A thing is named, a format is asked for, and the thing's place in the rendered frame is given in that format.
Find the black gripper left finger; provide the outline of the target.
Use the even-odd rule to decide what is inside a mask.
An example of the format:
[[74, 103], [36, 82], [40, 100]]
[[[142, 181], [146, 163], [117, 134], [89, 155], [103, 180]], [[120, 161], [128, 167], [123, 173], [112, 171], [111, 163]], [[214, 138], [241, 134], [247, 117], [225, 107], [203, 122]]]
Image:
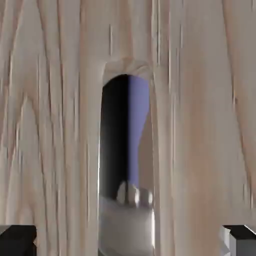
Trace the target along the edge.
[[0, 225], [0, 256], [37, 256], [35, 225]]

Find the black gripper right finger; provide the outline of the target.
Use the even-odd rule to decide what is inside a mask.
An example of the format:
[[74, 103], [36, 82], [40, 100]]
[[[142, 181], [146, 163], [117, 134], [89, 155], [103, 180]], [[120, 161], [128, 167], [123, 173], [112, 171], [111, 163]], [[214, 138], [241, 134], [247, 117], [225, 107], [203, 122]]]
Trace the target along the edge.
[[222, 225], [219, 256], [256, 256], [256, 232], [246, 225]]

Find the light wood drawer front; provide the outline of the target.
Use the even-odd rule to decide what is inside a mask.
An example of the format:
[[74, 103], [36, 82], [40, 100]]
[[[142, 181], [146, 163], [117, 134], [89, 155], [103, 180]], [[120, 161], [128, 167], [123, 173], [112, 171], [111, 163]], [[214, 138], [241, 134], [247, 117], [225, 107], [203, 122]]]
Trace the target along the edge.
[[98, 256], [101, 100], [149, 82], [155, 256], [256, 228], [256, 0], [0, 0], [0, 225]]

